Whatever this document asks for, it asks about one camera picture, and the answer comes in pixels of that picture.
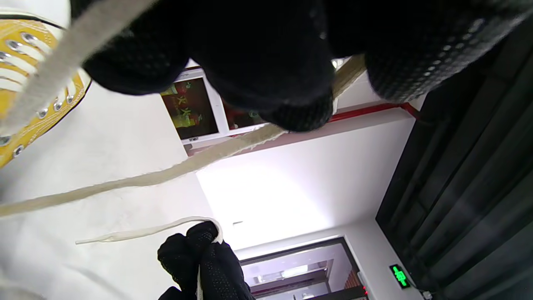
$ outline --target exit sign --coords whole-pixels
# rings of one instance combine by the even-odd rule
[[[394,274],[394,277],[396,277],[396,281],[400,285],[401,289],[406,289],[406,288],[411,287],[411,284],[409,283],[409,280],[407,280],[407,276],[403,272],[401,266],[392,265],[389,268],[391,268],[392,274]]]

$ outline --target wall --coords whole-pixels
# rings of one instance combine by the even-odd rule
[[[400,289],[389,266],[393,264],[403,266],[403,264],[373,219],[362,220],[347,226],[240,249],[236,251],[236,254],[239,259],[245,259],[339,236],[346,238],[352,254],[366,278],[367,288],[372,295],[372,299],[422,299],[420,293],[414,288]]]

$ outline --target black curtain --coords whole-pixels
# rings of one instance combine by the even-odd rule
[[[435,299],[533,299],[532,32],[428,95],[376,217]]]

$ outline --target shoe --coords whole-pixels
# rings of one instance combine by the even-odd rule
[[[36,71],[61,38],[63,29],[37,16],[0,9],[0,119],[6,117],[16,93]],[[54,127],[83,99],[91,85],[80,69],[49,105],[18,133],[0,136],[0,168],[19,156],[36,139]]]

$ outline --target black mesh glove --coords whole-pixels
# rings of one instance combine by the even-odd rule
[[[72,17],[94,1],[71,0]],[[105,88],[146,94],[165,90],[193,58],[226,102],[309,131],[332,113],[333,57],[364,53],[376,93],[410,101],[481,57],[532,7],[533,0],[160,0],[84,68]]]
[[[204,222],[186,236],[172,235],[161,245],[158,260],[181,291],[171,287],[159,300],[196,300],[198,266],[205,300],[254,299],[230,246],[212,243],[217,235],[215,225]]]

